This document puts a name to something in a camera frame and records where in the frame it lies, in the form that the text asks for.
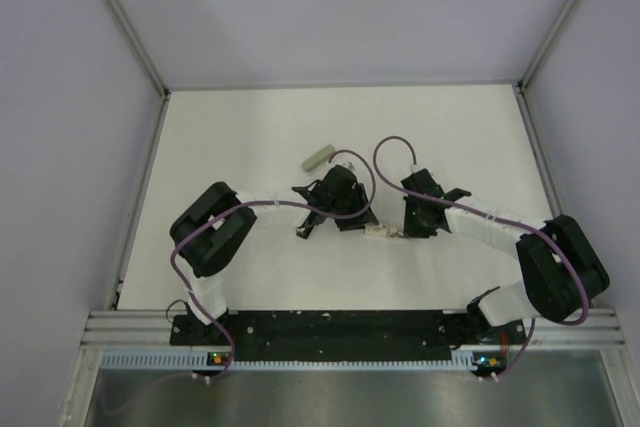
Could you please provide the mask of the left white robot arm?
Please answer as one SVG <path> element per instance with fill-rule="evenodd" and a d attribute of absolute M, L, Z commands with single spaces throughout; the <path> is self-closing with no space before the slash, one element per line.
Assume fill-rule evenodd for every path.
<path fill-rule="evenodd" d="M 227 312 L 223 271 L 251 231 L 290 227 L 306 240 L 328 218 L 341 232 L 379 223 L 364 184 L 348 164 L 329 168 L 305 186 L 271 194 L 253 195 L 222 181 L 213 183 L 169 230 L 177 249 L 171 257 L 191 268 L 188 274 L 174 268 L 188 291 L 190 313 L 209 326 Z"/>

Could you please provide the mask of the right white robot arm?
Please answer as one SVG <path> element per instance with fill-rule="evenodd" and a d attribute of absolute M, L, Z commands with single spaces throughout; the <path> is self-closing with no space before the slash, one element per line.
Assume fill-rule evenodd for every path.
<path fill-rule="evenodd" d="M 517 260 L 521 279 L 494 287 L 467 306 L 482 326 L 524 318 L 568 324 L 610 286 L 609 275 L 579 223 L 561 214 L 551 220 L 492 207 L 464 189 L 449 192 L 426 169 L 401 181 L 404 233 L 428 238 L 440 231 L 475 239 Z"/>

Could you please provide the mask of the black stapler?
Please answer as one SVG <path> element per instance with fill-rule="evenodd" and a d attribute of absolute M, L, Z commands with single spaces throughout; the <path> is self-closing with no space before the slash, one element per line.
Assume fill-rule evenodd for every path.
<path fill-rule="evenodd" d="M 317 226 L 322 225 L 325 220 L 325 216 L 316 212 L 310 212 L 304 221 L 296 228 L 296 236 L 304 240 L 308 239 L 314 229 Z"/>

